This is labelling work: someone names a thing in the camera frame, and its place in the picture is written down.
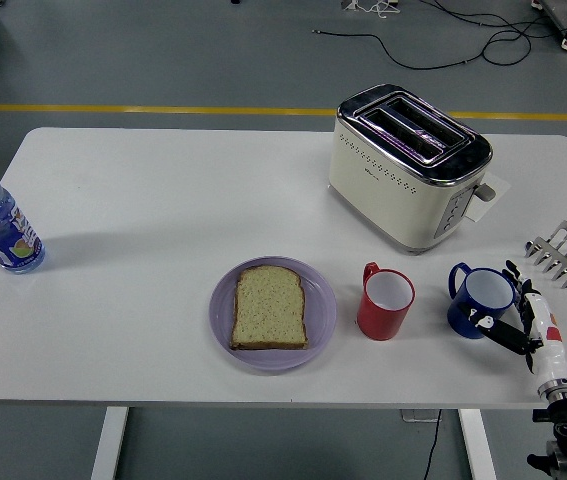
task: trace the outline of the mug handle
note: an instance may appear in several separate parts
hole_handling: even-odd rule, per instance
[[[463,272],[465,272],[465,275],[467,275],[472,271],[472,269],[468,267],[466,263],[463,262],[458,263],[454,265],[454,267],[452,267],[452,270],[450,271],[450,276],[447,279],[447,287],[450,291],[450,297],[452,298],[452,300],[454,300],[454,297],[456,297],[456,294],[458,293],[458,291],[456,290],[456,272],[459,270],[459,268],[463,270]]]
[[[368,277],[370,275],[375,274],[379,270],[381,270],[381,269],[379,268],[379,266],[375,262],[368,263],[365,266],[365,269],[363,270],[363,283],[365,283],[365,281],[368,279]]]

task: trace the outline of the toaster vent holes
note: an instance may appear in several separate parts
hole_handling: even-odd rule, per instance
[[[395,182],[399,187],[403,187],[403,189],[406,192],[410,192],[412,195],[416,195],[416,193],[417,193],[416,188],[410,187],[410,185],[407,182],[401,180],[394,173],[390,173],[390,171],[387,168],[383,168],[383,164],[372,159],[372,157],[370,157],[368,154],[366,154],[363,149],[359,148],[358,145],[356,145],[353,141],[349,140],[342,133],[339,134],[339,140],[341,140],[343,143],[345,143],[345,145],[347,147],[349,147],[350,150],[352,150],[353,152],[356,152],[356,154],[358,156],[360,156],[361,159],[365,161],[365,163],[369,164],[372,168],[377,169],[380,174],[383,174],[385,177],[388,177],[390,180]]]
[[[390,180],[392,180],[393,182],[395,182],[399,187],[403,187],[403,189],[405,191],[409,191],[412,195],[416,195],[416,188],[414,187],[410,187],[410,184],[407,183],[404,180],[401,180],[399,177],[397,177],[395,174],[390,173],[387,169],[384,170],[385,176],[389,177]]]

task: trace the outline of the toaster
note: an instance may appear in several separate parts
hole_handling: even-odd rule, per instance
[[[421,253],[458,228],[491,159],[469,127],[401,87],[377,85],[339,105],[329,181],[403,250]]]

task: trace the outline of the table leg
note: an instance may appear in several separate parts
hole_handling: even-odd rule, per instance
[[[465,450],[467,451],[467,459],[470,462],[472,478],[474,480],[497,480],[481,411],[476,409],[459,409],[459,419],[463,429]]]
[[[92,480],[114,480],[128,410],[128,407],[107,407],[92,468]]]

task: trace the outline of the paper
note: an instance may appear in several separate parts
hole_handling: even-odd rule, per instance
[[[488,184],[496,193],[494,198],[489,202],[484,202],[480,198],[473,196],[470,204],[465,211],[465,216],[474,222],[478,222],[490,210],[496,202],[510,189],[510,184],[505,180],[487,172],[483,176],[483,183]]]

